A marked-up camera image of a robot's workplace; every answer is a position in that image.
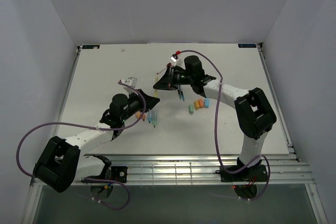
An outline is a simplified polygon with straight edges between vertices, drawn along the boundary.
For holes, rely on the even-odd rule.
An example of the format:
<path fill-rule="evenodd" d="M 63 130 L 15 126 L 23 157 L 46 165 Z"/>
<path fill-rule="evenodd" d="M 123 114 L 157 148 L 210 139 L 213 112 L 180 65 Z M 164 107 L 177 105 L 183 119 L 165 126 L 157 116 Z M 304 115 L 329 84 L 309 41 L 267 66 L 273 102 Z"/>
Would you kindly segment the green highlighter pen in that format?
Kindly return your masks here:
<path fill-rule="evenodd" d="M 157 115 L 157 109 L 152 110 L 152 125 L 153 127 L 157 126 L 158 122 L 158 115 Z"/>

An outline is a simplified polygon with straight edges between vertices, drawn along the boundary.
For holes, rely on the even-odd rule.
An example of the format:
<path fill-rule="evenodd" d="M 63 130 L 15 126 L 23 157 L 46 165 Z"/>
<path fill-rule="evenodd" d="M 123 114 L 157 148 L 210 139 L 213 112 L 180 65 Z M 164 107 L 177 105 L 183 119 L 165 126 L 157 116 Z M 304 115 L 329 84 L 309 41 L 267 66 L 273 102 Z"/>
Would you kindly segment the blue capped pen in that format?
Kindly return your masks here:
<path fill-rule="evenodd" d="M 185 97 L 184 97 L 184 93 L 183 93 L 183 89 L 182 89 L 182 86 L 180 85 L 179 86 L 179 91 L 180 91 L 180 97 L 181 97 L 181 100 L 183 102 L 185 102 Z"/>

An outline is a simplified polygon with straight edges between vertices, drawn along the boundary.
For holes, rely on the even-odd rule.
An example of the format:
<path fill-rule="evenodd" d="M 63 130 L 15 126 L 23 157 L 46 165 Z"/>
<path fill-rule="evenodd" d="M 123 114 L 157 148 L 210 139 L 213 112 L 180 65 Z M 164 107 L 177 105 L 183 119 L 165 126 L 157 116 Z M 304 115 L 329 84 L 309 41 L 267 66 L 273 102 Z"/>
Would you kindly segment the blue highlighter pen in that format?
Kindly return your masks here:
<path fill-rule="evenodd" d="M 149 123 L 152 122 L 152 111 L 151 111 L 151 110 L 149 110 L 149 111 L 147 112 L 147 120 L 148 120 Z"/>

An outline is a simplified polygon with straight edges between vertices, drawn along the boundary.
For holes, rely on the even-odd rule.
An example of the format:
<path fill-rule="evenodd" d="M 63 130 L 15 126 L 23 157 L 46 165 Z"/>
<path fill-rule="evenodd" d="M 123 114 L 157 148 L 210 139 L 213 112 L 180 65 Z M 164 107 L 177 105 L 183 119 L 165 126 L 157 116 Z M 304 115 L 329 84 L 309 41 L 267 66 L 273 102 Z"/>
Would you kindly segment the green pen cap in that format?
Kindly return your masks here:
<path fill-rule="evenodd" d="M 189 112 L 189 114 L 193 114 L 194 113 L 194 105 L 193 104 L 190 104 L 188 106 L 188 112 Z"/>

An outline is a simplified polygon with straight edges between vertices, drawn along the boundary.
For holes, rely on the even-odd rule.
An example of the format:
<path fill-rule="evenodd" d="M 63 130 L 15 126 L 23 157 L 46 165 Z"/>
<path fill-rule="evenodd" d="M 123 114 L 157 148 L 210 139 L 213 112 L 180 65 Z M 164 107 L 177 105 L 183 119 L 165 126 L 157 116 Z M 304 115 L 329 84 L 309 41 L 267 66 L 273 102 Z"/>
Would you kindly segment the yellow pen cap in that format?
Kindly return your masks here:
<path fill-rule="evenodd" d="M 199 107 L 200 107 L 199 101 L 198 100 L 194 101 L 194 108 L 198 110 Z"/>

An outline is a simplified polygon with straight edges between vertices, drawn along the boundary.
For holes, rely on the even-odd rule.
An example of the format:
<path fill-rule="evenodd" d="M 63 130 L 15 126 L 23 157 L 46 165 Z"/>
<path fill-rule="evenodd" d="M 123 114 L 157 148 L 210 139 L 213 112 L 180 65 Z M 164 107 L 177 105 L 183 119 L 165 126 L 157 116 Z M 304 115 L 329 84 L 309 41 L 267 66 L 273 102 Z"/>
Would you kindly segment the orange pen cap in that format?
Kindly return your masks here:
<path fill-rule="evenodd" d="M 199 108 L 204 108 L 204 100 L 203 99 L 199 99 L 198 104 L 199 104 Z"/>

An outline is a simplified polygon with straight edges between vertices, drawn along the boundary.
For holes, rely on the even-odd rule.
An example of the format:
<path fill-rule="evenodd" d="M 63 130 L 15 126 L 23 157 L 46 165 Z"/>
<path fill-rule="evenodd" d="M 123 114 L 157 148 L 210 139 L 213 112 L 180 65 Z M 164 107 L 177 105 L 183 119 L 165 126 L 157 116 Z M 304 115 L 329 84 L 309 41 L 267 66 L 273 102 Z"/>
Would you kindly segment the blue pen cap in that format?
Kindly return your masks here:
<path fill-rule="evenodd" d="M 209 108 L 209 99 L 204 99 L 204 108 Z"/>

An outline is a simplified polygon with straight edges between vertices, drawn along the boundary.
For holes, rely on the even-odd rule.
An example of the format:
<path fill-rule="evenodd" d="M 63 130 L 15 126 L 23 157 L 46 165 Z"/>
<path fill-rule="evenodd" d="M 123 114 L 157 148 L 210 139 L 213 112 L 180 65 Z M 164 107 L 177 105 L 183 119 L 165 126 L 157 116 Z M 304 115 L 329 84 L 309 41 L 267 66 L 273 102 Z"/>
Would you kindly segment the yellow barrel pen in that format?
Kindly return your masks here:
<path fill-rule="evenodd" d="M 156 76 L 156 77 L 155 77 L 155 84 L 158 82 L 158 80 L 159 80 L 159 78 L 158 78 L 158 76 Z M 158 95 L 157 95 L 158 93 L 157 93 L 157 92 L 158 92 L 157 89 L 154 89 L 154 97 L 155 97 L 155 98 L 158 97 Z"/>

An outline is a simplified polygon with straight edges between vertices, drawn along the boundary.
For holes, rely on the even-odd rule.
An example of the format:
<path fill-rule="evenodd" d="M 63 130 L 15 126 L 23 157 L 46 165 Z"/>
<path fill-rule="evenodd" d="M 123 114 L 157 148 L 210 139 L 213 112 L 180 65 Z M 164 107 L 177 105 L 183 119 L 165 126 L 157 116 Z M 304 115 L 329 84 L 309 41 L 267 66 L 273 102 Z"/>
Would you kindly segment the teal thin pen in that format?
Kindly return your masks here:
<path fill-rule="evenodd" d="M 179 99 L 181 101 L 183 101 L 183 96 L 182 96 L 182 92 L 181 92 L 181 86 L 177 86 L 177 92 L 178 92 Z"/>

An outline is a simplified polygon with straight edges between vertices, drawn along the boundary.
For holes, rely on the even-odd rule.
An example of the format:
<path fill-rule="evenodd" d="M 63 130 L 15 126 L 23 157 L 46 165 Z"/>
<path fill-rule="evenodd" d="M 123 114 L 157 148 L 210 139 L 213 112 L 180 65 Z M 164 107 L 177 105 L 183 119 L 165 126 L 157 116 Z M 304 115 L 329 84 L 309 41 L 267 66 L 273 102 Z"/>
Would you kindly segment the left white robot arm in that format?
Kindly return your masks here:
<path fill-rule="evenodd" d="M 87 153 L 113 141 L 122 133 L 127 119 L 137 112 L 148 112 L 159 102 L 159 98 L 141 89 L 129 95 L 114 95 L 96 127 L 71 137 L 52 137 L 35 164 L 33 175 L 59 193 L 74 181 L 107 181 L 111 177 L 111 161 L 101 155 L 87 156 Z"/>

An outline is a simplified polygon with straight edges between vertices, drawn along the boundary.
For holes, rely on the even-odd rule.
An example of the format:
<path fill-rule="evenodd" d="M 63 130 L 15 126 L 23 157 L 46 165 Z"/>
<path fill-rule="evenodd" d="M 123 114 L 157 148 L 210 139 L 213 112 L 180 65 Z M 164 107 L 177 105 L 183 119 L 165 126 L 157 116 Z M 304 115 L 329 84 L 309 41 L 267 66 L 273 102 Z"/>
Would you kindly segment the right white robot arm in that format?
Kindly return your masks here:
<path fill-rule="evenodd" d="M 222 84 L 203 70 L 187 70 L 181 67 L 167 66 L 164 75 L 153 88 L 157 90 L 177 90 L 179 86 L 189 85 L 192 90 L 208 99 L 216 100 L 215 108 L 215 148 L 221 170 L 227 174 L 238 174 L 242 180 L 250 180 L 256 175 L 256 165 L 260 164 L 261 150 L 268 132 L 276 123 L 276 115 L 260 88 L 245 90 Z M 219 104 L 224 103 L 235 109 L 238 124 L 244 134 L 243 146 L 237 159 L 237 165 L 227 168 L 220 157 L 218 144 Z"/>

